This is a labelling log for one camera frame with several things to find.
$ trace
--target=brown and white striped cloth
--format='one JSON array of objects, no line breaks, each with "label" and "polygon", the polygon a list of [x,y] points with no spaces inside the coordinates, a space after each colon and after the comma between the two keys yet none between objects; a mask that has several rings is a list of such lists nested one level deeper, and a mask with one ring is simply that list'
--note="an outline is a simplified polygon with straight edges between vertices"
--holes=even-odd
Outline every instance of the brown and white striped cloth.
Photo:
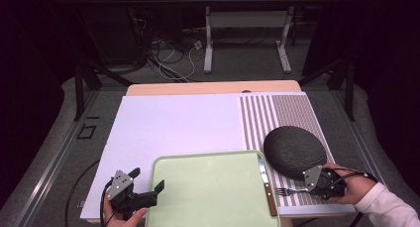
[{"label": "brown and white striped cloth", "polygon": [[[334,161],[306,93],[247,95],[239,97],[239,102],[244,129],[244,150],[263,152],[263,140],[269,131],[280,126],[296,126],[314,134],[324,146],[328,162]],[[305,185],[304,181],[282,176],[273,168],[270,168],[270,173],[274,188],[298,188]],[[328,203],[326,200],[303,192],[277,197],[278,206]]]}]

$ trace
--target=green tray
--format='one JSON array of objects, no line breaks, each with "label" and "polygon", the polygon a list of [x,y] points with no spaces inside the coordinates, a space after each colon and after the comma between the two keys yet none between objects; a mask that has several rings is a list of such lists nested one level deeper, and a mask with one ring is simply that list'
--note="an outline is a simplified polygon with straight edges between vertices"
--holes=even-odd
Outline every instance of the green tray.
[{"label": "green tray", "polygon": [[269,214],[258,156],[264,159],[258,151],[157,159],[151,186],[164,179],[165,188],[146,226],[280,226],[278,216]]}]

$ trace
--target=wooden knife handle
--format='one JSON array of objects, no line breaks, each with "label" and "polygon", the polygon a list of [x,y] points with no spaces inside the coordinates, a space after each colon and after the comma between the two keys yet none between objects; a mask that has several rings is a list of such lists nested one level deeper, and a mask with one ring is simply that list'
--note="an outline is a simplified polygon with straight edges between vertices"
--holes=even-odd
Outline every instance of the wooden knife handle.
[{"label": "wooden knife handle", "polygon": [[266,200],[268,200],[268,208],[271,216],[277,216],[277,206],[275,205],[274,196],[271,194],[271,187],[268,183],[264,183]]}]

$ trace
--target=fork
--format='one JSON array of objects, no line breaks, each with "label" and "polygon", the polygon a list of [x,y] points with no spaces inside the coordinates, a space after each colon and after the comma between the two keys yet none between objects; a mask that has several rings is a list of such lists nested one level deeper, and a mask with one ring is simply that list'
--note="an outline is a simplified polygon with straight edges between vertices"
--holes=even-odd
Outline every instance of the fork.
[{"label": "fork", "polygon": [[275,193],[277,195],[282,195],[282,196],[289,196],[292,195],[296,192],[308,192],[307,188],[299,188],[299,189],[294,189],[294,188],[277,188],[275,190]]}]

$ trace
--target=white sleeve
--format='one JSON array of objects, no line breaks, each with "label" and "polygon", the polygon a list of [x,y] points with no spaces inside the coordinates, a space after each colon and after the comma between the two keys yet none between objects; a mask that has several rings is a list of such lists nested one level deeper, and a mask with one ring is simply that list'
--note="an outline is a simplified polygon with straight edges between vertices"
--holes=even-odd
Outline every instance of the white sleeve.
[{"label": "white sleeve", "polygon": [[377,183],[355,207],[367,214],[374,226],[420,226],[416,211],[382,183]]}]

